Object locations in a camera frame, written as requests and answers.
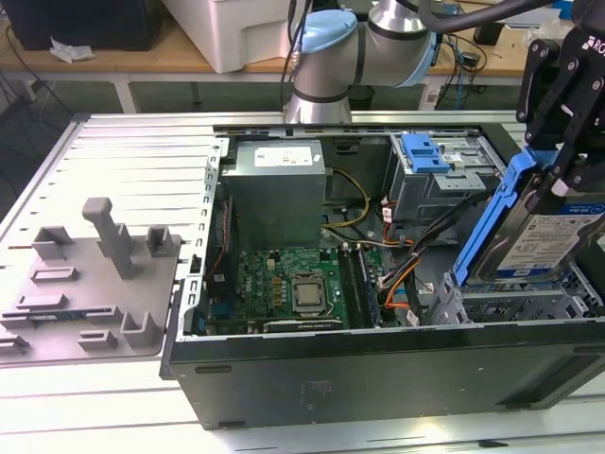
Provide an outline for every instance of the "black box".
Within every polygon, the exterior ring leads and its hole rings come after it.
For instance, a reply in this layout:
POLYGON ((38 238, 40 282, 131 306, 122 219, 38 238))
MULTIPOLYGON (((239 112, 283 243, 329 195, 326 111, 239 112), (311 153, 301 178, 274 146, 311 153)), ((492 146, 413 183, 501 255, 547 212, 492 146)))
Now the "black box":
POLYGON ((15 36, 27 50, 50 37, 93 49, 149 50, 162 25, 159 0, 3 0, 15 36))
POLYGON ((492 22, 491 24, 478 26, 475 29, 473 41, 481 45, 496 45, 503 26, 504 24, 501 22, 492 22))

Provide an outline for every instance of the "floor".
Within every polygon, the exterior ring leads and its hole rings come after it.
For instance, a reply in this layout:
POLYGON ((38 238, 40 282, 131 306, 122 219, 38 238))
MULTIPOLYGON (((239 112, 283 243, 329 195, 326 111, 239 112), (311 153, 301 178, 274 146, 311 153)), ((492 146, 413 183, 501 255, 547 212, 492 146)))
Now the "floor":
MULTIPOLYGON (((277 111, 279 85, 276 83, 204 83, 200 85, 201 105, 194 105, 188 83, 140 82, 134 90, 144 113, 178 112, 254 112, 277 111)), ((110 83, 59 82, 55 93, 76 113, 120 113, 120 104, 110 83)), ((415 110, 421 87, 375 89, 374 110, 415 110)), ((487 87, 485 93, 472 91, 464 110, 511 110, 515 108, 518 87, 487 87)), ((451 90, 440 110, 456 105, 451 90)), ((4 218, 17 196, 23 191, 44 157, 61 135, 70 116, 41 88, 35 103, 24 106, 9 118, 0 118, 0 219, 4 218), (40 112, 43 120, 40 125, 40 112)))

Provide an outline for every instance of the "sticker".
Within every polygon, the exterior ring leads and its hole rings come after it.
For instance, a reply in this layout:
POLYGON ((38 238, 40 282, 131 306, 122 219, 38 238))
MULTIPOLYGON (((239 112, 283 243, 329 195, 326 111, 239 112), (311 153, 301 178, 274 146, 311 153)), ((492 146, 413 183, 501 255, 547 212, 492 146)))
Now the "sticker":
POLYGON ((256 167, 312 165, 310 147, 260 147, 254 152, 254 166, 256 167))
POLYGON ((420 324, 420 320, 418 319, 418 317, 416 317, 416 314, 414 314, 411 310, 407 312, 406 318, 412 326, 418 326, 420 324))
POLYGON ((432 282, 427 282, 426 284, 420 285, 418 288, 419 295, 430 295, 432 293, 435 293, 435 286, 433 286, 432 282))
POLYGON ((534 216, 500 263, 498 273, 508 277, 530 276, 557 267, 578 244, 579 231, 601 218, 600 214, 581 214, 602 210, 598 205, 590 204, 581 209, 580 205, 563 208, 566 213, 578 213, 573 216, 534 216))
POLYGON ((461 163, 462 158, 457 153, 443 153, 443 159, 448 163, 461 163))
POLYGON ((393 222, 392 210, 387 207, 383 208, 382 209, 382 218, 385 222, 388 222, 389 224, 391 224, 393 222))

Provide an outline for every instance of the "blue label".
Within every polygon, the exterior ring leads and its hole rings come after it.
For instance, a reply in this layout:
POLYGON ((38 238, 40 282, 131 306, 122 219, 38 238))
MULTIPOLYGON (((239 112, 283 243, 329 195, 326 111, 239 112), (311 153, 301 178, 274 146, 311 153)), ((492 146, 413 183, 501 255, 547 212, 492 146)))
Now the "blue label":
POLYGON ((560 215, 600 215, 605 212, 605 204, 603 203, 572 203, 565 205, 560 215))
POLYGON ((526 277, 526 276, 539 276, 546 274, 551 271, 550 268, 534 268, 534 269, 521 269, 521 270, 498 270, 500 277, 526 277))

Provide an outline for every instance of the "table leg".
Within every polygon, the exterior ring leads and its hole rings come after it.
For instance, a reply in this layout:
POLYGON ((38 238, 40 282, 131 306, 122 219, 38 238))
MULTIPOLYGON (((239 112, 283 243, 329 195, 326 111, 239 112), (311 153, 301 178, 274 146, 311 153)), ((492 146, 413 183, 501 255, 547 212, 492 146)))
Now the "table leg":
POLYGON ((138 114, 140 112, 139 105, 136 102, 130 83, 127 80, 115 80, 113 85, 124 114, 138 114))
POLYGON ((201 93, 199 92, 199 83, 190 82, 190 85, 191 85, 191 95, 193 97, 193 103, 196 105, 201 104, 201 93))
POLYGON ((441 92, 440 83, 427 82, 423 88, 423 94, 420 97, 419 111, 434 111, 441 92))
POLYGON ((14 85, 15 91, 20 94, 27 103, 36 100, 36 94, 31 89, 31 80, 15 80, 12 84, 14 85))

